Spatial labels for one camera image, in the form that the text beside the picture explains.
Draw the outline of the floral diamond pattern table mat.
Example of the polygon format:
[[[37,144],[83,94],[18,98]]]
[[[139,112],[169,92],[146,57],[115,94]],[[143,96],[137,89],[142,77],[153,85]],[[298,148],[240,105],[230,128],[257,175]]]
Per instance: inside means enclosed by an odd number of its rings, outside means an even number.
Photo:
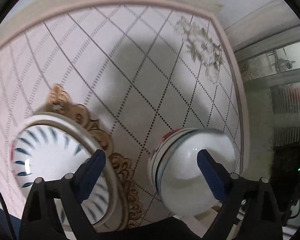
[[[10,214],[20,217],[24,207],[8,160],[13,136],[54,84],[85,105],[113,137],[115,152],[132,162],[143,208],[139,225],[169,216],[146,179],[146,159],[165,133],[179,127],[221,129],[240,158],[244,90],[238,65],[222,53],[214,81],[176,31],[182,17],[223,45],[206,18],[114,5],[58,16],[0,49],[0,191]]]

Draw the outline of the glass sliding door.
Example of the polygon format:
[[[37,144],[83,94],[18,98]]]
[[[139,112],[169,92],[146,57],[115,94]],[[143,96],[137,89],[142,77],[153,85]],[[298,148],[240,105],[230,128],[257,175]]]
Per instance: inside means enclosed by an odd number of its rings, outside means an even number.
[[[225,29],[243,83],[249,150],[243,175],[270,180],[274,147],[300,142],[300,20],[284,0],[257,5]],[[282,227],[291,239],[300,227],[299,206]]]

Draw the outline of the white bowl colourful dots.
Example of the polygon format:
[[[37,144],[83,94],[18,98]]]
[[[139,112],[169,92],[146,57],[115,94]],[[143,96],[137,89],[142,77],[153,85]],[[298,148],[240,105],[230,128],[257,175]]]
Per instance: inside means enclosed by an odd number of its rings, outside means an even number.
[[[149,180],[151,181],[151,184],[153,185],[153,187],[156,189],[157,192],[159,192],[157,182],[156,182],[157,174],[158,174],[157,170],[159,168],[163,156],[177,139],[179,139],[186,133],[189,133],[190,131],[193,130],[194,128],[174,129],[169,133],[167,133],[166,135],[164,135],[151,151],[147,163],[147,172],[148,172]]]

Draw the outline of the white bowl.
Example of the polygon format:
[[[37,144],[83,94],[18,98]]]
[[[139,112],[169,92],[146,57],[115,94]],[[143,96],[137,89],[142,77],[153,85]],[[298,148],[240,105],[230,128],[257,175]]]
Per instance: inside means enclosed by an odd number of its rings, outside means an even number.
[[[177,139],[157,170],[159,198],[174,215],[195,216],[217,203],[197,164],[197,154],[207,150],[228,172],[235,170],[232,140],[214,128],[198,129]]]

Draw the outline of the white plate grey floral rim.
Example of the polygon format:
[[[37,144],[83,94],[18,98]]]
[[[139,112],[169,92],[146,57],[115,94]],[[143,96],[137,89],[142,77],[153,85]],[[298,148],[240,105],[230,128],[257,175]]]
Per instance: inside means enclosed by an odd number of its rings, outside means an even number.
[[[19,128],[17,135],[24,129],[34,125],[47,125],[61,129],[62,131],[68,133],[69,135],[77,139],[78,142],[84,148],[86,148],[91,155],[95,153],[96,150],[101,149],[101,145],[87,132],[86,129],[84,129],[81,125],[75,123],[70,118],[56,113],[44,112],[30,116],[29,118],[24,120],[21,128]],[[121,215],[121,212],[119,211],[117,176],[109,159],[106,160],[106,164],[102,172],[104,173],[106,182],[109,187],[109,208],[106,212],[106,215],[96,224],[92,224],[92,226],[96,229],[96,231],[107,232],[114,231],[116,227],[119,226],[120,221],[116,220],[114,216]]]

